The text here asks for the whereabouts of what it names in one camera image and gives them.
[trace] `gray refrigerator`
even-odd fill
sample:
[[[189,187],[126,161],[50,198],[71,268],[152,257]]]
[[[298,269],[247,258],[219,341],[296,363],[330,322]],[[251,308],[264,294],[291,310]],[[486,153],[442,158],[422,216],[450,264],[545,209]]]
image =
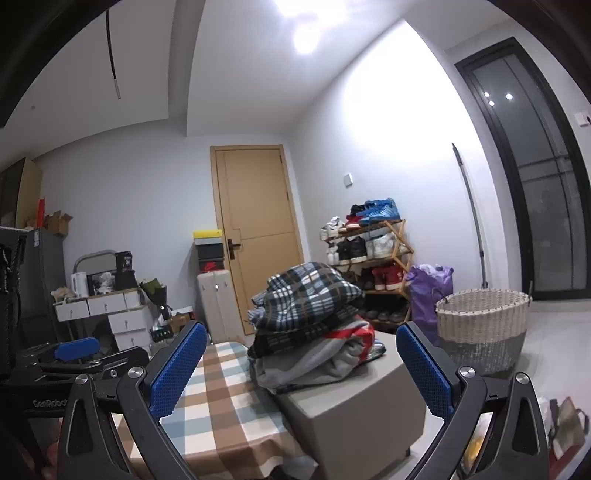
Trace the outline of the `gray refrigerator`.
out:
[[[21,235],[27,237],[18,289],[21,347],[68,341],[67,328],[57,321],[51,296],[52,291],[66,285],[63,239],[43,228],[26,231],[0,227],[0,243],[12,249]]]

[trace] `gray ottoman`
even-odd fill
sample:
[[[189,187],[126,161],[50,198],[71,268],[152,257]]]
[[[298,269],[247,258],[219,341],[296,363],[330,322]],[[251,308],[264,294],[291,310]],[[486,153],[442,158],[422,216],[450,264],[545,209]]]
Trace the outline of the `gray ottoman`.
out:
[[[396,351],[396,336],[376,332],[386,354],[346,380],[278,395],[297,440],[327,480],[368,480],[423,434],[425,402]]]

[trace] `shoe rack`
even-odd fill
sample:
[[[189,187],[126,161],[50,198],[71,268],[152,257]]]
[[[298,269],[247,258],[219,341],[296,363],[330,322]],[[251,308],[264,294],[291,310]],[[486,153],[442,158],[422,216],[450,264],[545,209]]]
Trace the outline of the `shoe rack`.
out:
[[[371,260],[366,260],[364,262],[352,263],[349,265],[337,265],[338,268],[347,268],[347,271],[356,265],[367,268],[367,267],[376,267],[378,265],[384,265],[386,263],[395,262],[404,271],[404,273],[408,273],[410,267],[413,264],[413,255],[414,250],[408,243],[405,237],[404,229],[406,227],[406,220],[394,220],[394,221],[382,221],[377,223],[372,223],[371,225],[363,228],[358,228],[356,230],[350,230],[346,233],[340,233],[337,237],[329,238],[325,240],[328,244],[335,244],[339,240],[351,237],[351,236],[358,236],[362,235],[363,233],[367,233],[373,230],[379,230],[382,228],[388,228],[392,233],[394,233],[395,242],[394,242],[394,250],[392,250],[392,254],[386,258],[374,258]],[[365,290],[367,295],[402,295],[408,301],[410,301],[410,296],[408,295],[407,291],[407,281],[406,275],[402,279],[402,283],[398,288],[395,290]],[[408,320],[410,316],[410,308],[408,309],[405,322]]]

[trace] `drawer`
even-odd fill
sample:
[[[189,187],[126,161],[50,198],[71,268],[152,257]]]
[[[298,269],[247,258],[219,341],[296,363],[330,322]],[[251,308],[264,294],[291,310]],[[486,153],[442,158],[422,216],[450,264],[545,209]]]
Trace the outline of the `drawer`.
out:
[[[90,315],[104,315],[105,313],[121,312],[126,309],[125,297],[122,293],[88,299],[88,311]]]
[[[74,301],[56,305],[57,320],[67,322],[68,320],[82,319],[89,316],[86,301]]]
[[[137,309],[142,306],[144,303],[142,301],[142,295],[139,290],[136,291],[126,291],[124,294],[125,297],[125,304],[129,310]]]
[[[117,333],[115,335],[115,341],[117,342],[119,351],[122,351],[134,346],[148,346],[151,338],[147,330],[136,330],[134,332]]]
[[[109,323],[113,333],[122,333],[151,329],[154,319],[148,306],[145,306],[137,310],[109,315]]]

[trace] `white kettle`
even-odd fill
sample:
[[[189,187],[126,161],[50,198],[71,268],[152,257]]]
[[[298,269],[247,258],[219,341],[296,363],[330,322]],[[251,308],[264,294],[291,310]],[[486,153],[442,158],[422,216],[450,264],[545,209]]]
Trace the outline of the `white kettle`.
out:
[[[88,296],[88,283],[86,282],[86,272],[73,273],[70,277],[72,281],[72,292],[77,299],[85,299]]]

